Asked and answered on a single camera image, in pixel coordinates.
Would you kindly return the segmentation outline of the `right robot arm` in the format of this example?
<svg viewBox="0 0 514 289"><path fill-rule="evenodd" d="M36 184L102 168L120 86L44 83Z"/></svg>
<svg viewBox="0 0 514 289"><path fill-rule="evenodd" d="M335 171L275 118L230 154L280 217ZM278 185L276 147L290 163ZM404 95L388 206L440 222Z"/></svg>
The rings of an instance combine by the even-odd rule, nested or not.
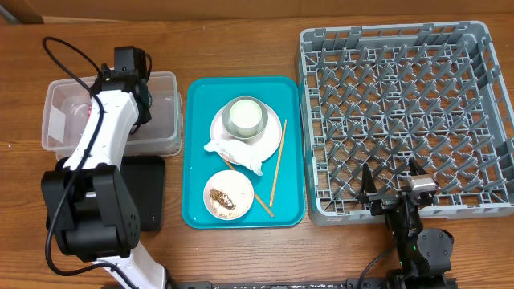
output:
<svg viewBox="0 0 514 289"><path fill-rule="evenodd" d="M362 271L358 288L456 288L456 281L447 279L451 269L454 237L446 230L425 228L418 209L433 203L438 183L414 159L408 160L408 184L397 194L377 191L367 164L362 166L361 188L357 200L368 204L373 216L383 215L394 244L378 255ZM373 281L367 273L391 251L398 252L400 268L390 270L386 277Z"/></svg>

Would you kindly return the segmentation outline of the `small pink bowl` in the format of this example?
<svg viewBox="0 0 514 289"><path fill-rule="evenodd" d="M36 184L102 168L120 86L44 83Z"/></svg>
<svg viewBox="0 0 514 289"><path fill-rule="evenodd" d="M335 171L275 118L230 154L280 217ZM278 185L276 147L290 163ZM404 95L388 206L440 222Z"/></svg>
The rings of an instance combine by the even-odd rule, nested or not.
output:
<svg viewBox="0 0 514 289"><path fill-rule="evenodd" d="M241 218L243 215L238 218L226 219L220 218L215 214L212 205L210 204L210 196L209 192L212 189L218 189L225 193L230 194L232 197L234 195L245 196L247 200L247 211L246 214L254 201L254 188L251 184L250 180L242 173L234 170L223 170L215 173L206 183L203 192L203 201L208 212L217 219L222 221L233 221Z"/></svg>

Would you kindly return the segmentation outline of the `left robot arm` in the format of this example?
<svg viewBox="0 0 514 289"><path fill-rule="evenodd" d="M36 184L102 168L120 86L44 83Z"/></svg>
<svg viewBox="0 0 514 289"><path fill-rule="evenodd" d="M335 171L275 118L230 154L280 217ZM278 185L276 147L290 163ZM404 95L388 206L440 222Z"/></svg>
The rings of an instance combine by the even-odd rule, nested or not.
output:
<svg viewBox="0 0 514 289"><path fill-rule="evenodd" d="M141 219L120 172L129 133L149 119L144 64L102 68L91 115L62 168L43 175L47 265L63 276L103 267L126 288L167 288L167 270L140 241Z"/></svg>

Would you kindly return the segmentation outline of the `white cup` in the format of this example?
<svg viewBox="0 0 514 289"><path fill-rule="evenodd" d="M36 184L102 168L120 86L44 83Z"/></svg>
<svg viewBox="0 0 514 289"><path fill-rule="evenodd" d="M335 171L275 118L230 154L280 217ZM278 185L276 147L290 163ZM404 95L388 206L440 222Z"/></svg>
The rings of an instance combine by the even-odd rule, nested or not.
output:
<svg viewBox="0 0 514 289"><path fill-rule="evenodd" d="M234 102L229 115L238 134L250 137L257 133L263 117L263 110L254 100L241 99Z"/></svg>

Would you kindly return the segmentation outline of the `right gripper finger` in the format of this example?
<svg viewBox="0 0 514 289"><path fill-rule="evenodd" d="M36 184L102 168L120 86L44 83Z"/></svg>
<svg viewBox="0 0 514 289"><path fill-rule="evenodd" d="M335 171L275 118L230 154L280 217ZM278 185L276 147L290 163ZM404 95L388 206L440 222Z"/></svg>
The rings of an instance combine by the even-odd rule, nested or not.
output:
<svg viewBox="0 0 514 289"><path fill-rule="evenodd" d="M361 190L360 195L366 195L367 193L377 193L376 185L373 181L373 176L367 163L362 166L362 178L361 178Z"/></svg>
<svg viewBox="0 0 514 289"><path fill-rule="evenodd" d="M410 175L412 177L427 174L427 171L416 161L414 157L409 158L408 164L410 169Z"/></svg>

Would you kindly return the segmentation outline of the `grey-white bowl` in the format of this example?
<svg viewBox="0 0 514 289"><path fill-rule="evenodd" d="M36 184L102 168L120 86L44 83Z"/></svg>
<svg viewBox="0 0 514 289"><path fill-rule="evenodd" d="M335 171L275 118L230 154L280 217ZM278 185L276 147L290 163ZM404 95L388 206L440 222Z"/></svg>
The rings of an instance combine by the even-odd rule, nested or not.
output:
<svg viewBox="0 0 514 289"><path fill-rule="evenodd" d="M259 106L262 108L263 110L263 117L262 117L262 120L259 124L259 127L258 127L258 130L257 130L257 133L254 135L254 136L250 136L250 137L244 137L244 136L241 136L238 134L238 132L236 131L235 129L235 126L232 124L231 120L230 120L230 108L232 107L232 105L234 104L234 102L236 102L237 100L241 100L241 99L250 99L250 100L254 100L255 102L257 102L259 104ZM225 107L224 107L224 110L223 110L223 113L222 113L222 124L224 126L224 128L236 139L240 139L240 140L253 140L255 138L257 138L258 136L260 136L264 129L266 128L266 125L267 125L267 119L268 119L268 113L267 113L267 109L264 107L264 103L262 103L260 100L257 100L256 98L254 97L251 97L251 96L239 96L239 97L236 97L234 98L233 100L231 100Z"/></svg>

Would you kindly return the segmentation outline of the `white napkin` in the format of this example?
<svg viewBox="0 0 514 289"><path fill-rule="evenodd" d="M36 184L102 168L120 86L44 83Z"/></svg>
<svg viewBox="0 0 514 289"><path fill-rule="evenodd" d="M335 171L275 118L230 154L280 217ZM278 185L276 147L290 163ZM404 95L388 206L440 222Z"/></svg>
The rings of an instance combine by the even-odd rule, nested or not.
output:
<svg viewBox="0 0 514 289"><path fill-rule="evenodd" d="M223 153L235 162L245 166L258 176L262 176L262 161L253 152L252 147L240 140L211 140L204 145L207 152Z"/></svg>

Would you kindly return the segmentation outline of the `food scraps rice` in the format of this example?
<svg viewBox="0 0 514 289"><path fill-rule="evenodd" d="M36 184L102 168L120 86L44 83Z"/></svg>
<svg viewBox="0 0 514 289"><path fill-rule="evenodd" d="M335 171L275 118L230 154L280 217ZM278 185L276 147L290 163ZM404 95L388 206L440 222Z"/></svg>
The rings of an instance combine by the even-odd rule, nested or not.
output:
<svg viewBox="0 0 514 289"><path fill-rule="evenodd" d="M238 218L247 211L248 205L245 196L234 195L232 197L218 189L212 189L209 196L210 204L220 218Z"/></svg>

